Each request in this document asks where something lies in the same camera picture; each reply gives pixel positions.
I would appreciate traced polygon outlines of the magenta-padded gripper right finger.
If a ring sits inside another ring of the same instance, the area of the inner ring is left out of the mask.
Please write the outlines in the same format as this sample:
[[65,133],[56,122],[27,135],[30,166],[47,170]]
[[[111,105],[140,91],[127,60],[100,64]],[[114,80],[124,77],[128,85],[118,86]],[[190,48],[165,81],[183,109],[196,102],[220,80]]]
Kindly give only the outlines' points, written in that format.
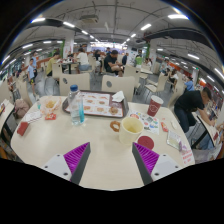
[[145,185],[182,169],[169,155],[159,155],[138,143],[132,144],[132,153]]

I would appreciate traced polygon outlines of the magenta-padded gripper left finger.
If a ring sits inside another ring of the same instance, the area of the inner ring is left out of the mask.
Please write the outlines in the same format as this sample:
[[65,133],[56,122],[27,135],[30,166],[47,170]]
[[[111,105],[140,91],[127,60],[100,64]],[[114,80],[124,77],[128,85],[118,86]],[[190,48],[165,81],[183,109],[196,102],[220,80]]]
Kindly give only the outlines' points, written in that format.
[[90,155],[90,143],[84,143],[66,154],[56,154],[42,169],[72,183],[79,184]]

